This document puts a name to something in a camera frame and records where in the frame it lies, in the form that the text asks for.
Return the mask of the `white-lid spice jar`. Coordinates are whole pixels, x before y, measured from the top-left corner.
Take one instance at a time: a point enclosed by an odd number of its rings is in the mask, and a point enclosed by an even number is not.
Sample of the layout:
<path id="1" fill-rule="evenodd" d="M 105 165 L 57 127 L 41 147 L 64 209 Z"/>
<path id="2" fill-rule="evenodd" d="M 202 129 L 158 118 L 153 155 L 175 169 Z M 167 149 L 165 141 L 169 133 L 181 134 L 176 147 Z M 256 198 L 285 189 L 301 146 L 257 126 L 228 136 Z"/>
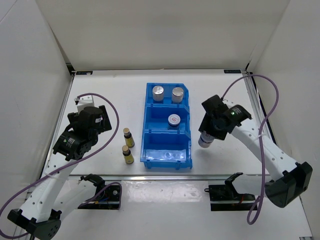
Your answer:
<path id="1" fill-rule="evenodd" d="M 206 133 L 206 131 L 203 131 L 198 139 L 198 144 L 202 148 L 208 148 L 211 143 L 214 141 L 214 137 L 211 136 L 210 134 Z"/>
<path id="2" fill-rule="evenodd" d="M 169 130 L 179 130 L 181 118 L 178 114 L 171 114 L 169 115 L 167 122 Z"/>

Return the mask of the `silver-lid shaker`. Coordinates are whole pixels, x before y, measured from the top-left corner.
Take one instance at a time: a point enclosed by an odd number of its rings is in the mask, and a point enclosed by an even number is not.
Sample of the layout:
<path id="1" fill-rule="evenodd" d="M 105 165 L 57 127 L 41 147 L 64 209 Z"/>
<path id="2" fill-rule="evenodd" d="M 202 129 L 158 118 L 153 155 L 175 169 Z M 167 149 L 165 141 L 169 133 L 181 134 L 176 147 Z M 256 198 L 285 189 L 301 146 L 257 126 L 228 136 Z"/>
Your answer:
<path id="1" fill-rule="evenodd" d="M 184 97 L 184 90 L 181 87 L 175 87 L 172 90 L 171 101 L 174 104 L 179 104 L 182 102 Z"/>
<path id="2" fill-rule="evenodd" d="M 155 103 L 164 101 L 164 88 L 161 85 L 156 85 L 152 88 L 152 99 Z"/>

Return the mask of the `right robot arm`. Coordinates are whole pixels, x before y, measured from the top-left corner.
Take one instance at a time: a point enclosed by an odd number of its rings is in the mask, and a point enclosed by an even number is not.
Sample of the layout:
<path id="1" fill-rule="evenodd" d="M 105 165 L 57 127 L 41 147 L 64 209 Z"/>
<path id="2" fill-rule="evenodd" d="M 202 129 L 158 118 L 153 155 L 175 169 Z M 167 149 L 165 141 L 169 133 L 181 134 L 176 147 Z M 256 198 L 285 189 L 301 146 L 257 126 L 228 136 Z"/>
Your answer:
<path id="1" fill-rule="evenodd" d="M 265 183 L 266 197 L 277 207 L 284 208 L 305 192 L 309 186 L 313 168 L 307 163 L 298 163 L 285 154 L 274 142 L 259 133 L 260 127 L 251 114 L 241 105 L 228 105 L 218 95 L 204 102 L 204 118 L 199 127 L 200 140 L 210 145 L 213 140 L 225 140 L 231 134 L 242 142 L 270 174 Z"/>

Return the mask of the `blue plastic divided bin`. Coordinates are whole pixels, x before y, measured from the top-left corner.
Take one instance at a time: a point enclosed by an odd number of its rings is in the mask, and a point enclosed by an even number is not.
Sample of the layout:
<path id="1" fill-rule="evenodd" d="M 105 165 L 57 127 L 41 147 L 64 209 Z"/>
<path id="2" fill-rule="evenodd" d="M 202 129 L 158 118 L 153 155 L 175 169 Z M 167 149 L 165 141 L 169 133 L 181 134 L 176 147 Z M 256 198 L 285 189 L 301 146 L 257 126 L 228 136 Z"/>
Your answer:
<path id="1" fill-rule="evenodd" d="M 153 101 L 152 89 L 157 85 L 164 88 L 162 103 Z M 184 90 L 183 100 L 180 103 L 172 102 L 172 90 L 175 87 L 181 87 Z M 180 116 L 179 130 L 168 129 L 168 117 L 171 114 Z M 140 162 L 147 169 L 191 169 L 193 161 L 190 119 L 189 90 L 184 84 L 148 82 L 145 93 Z"/>

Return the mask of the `amber bottle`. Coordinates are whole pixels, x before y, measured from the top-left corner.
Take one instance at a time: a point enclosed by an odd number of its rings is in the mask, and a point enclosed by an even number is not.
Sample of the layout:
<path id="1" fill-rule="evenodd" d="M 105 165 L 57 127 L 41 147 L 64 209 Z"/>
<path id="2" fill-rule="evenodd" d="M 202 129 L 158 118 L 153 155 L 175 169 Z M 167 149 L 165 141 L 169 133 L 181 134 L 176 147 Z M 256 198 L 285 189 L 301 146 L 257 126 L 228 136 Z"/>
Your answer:
<path id="1" fill-rule="evenodd" d="M 123 145 L 121 149 L 125 163 L 132 164 L 134 162 L 134 157 L 131 153 L 130 148 L 127 145 Z"/>
<path id="2" fill-rule="evenodd" d="M 129 128 L 126 127 L 123 129 L 123 136 L 124 136 L 125 144 L 129 148 L 133 148 L 135 146 L 135 141 L 133 139 L 132 133 L 130 132 Z"/>

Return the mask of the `aluminium table edge rail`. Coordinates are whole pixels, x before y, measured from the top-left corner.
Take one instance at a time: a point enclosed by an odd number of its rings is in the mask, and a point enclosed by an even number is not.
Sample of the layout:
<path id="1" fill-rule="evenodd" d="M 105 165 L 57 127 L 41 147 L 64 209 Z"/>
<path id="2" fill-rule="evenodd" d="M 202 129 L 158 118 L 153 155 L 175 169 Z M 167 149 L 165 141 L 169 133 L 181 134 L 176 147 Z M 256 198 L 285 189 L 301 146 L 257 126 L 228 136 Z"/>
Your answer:
<path id="1" fill-rule="evenodd" d="M 232 174 L 196 174 L 196 175 L 99 175 L 106 181 L 222 181 L 228 179 Z M 49 178 L 74 180 L 80 179 L 81 174 L 71 174 L 67 177 L 48 175 Z M 243 174 L 248 178 L 260 178 L 261 174 Z"/>

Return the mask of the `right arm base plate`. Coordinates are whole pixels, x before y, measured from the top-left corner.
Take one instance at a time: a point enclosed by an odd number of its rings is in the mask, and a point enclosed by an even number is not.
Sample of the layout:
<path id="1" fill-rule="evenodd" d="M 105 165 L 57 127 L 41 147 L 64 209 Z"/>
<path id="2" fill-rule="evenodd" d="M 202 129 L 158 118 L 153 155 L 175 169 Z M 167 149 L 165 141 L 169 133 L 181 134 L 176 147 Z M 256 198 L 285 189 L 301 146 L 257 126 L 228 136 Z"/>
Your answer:
<path id="1" fill-rule="evenodd" d="M 204 189 L 204 192 L 209 194 L 212 212 L 249 211 L 251 209 L 256 197 L 249 193 L 238 193 L 233 186 L 235 179 L 242 175 L 242 172 L 234 173 L 223 184 L 211 184 Z"/>

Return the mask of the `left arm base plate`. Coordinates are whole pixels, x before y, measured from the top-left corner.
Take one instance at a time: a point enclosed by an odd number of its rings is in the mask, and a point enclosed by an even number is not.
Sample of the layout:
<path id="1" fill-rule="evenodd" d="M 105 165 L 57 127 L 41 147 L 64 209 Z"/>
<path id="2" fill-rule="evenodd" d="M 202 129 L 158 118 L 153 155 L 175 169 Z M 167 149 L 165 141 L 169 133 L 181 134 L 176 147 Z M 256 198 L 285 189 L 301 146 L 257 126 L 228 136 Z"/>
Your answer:
<path id="1" fill-rule="evenodd" d="M 78 209 L 119 210 L 121 208 L 123 192 L 121 183 L 111 182 L 106 184 L 106 181 L 96 174 L 81 176 L 80 181 L 92 183 L 95 187 L 95 195 L 83 202 Z"/>

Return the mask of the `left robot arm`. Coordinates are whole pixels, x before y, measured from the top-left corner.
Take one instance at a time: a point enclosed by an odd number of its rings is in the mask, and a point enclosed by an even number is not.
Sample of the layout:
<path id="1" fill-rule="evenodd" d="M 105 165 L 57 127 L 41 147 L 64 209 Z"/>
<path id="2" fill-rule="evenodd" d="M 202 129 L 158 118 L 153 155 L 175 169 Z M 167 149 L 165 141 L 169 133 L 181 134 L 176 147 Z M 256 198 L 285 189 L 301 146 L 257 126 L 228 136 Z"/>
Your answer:
<path id="1" fill-rule="evenodd" d="M 86 106 L 67 117 L 69 125 L 53 146 L 53 153 L 64 158 L 52 159 L 44 176 L 33 184 L 35 188 L 25 203 L 7 215 L 8 220 L 39 240 L 51 240 L 70 212 L 87 200 L 100 200 L 105 194 L 105 181 L 89 174 L 82 176 L 69 193 L 58 196 L 72 170 L 97 144 L 99 134 L 112 129 L 104 105 Z"/>

